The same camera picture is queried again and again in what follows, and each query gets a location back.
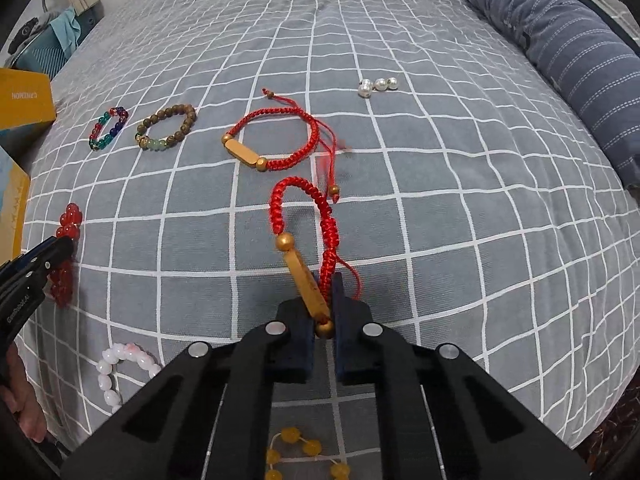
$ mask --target gold rectangular bar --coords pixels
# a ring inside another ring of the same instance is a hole
[[[231,155],[243,164],[246,164],[249,168],[255,168],[255,163],[258,162],[258,158],[260,157],[254,150],[246,147],[235,139],[229,139],[225,142],[225,148]]]
[[[310,316],[318,322],[326,322],[331,317],[329,307],[300,253],[295,249],[287,251],[284,253],[284,261],[289,267],[289,272],[293,276],[293,281]]]

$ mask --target gray grid fabric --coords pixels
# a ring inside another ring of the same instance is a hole
[[[363,76],[383,75],[399,90],[358,97]],[[31,165],[24,250],[68,202],[85,217],[72,306],[45,304],[22,334],[52,428],[75,443],[106,419],[94,364],[113,342],[165,364],[192,340],[235,341],[296,295],[267,201],[288,174],[318,182],[322,157],[258,174],[220,144],[271,104],[262,87],[352,148],[337,157],[334,216],[376,320],[460,345],[571,445],[595,428],[636,368],[640,216],[565,102],[461,0],[134,0],[100,22],[52,83],[58,120]],[[137,124],[178,102],[197,108],[193,132],[143,153]],[[116,105],[129,123],[91,152],[92,123]],[[303,127],[265,118],[239,140],[282,156]],[[318,269],[315,208],[300,192],[285,200]],[[354,479],[380,478],[372,391],[335,383],[331,345],[316,358],[310,385],[276,391],[274,430],[295,424]],[[125,399],[145,381],[118,366]],[[327,478],[328,462],[295,453],[285,475]]]

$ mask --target human hand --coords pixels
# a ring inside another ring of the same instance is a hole
[[[36,398],[36,392],[27,380],[22,359],[15,343],[6,352],[9,371],[9,388],[0,386],[0,399],[8,406],[22,432],[36,442],[42,442],[47,434],[47,419]]]

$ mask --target white bead bracelet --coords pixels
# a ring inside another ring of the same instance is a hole
[[[127,345],[114,343],[111,348],[107,348],[102,352],[102,359],[98,361],[95,367],[100,374],[98,375],[98,386],[104,391],[104,402],[111,406],[111,413],[115,413],[120,409],[122,400],[120,399],[120,394],[112,389],[113,381],[111,381],[109,374],[113,371],[114,365],[118,364],[119,361],[125,360],[137,362],[140,368],[149,373],[149,379],[153,379],[162,369],[149,354],[143,352],[133,343]]]

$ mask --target brown wooden bead bracelet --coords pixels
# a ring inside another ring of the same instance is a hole
[[[177,130],[174,134],[171,134],[165,139],[159,140],[151,139],[149,136],[145,135],[146,131],[151,126],[173,115],[187,115],[185,120],[182,122],[182,126],[180,126],[180,129]],[[184,140],[184,137],[191,131],[191,127],[196,120],[196,111],[191,105],[173,105],[165,108],[164,110],[158,110],[155,114],[144,119],[138,125],[136,142],[138,146],[140,146],[140,148],[142,148],[143,150],[162,152],[163,150],[175,146],[178,142]]]

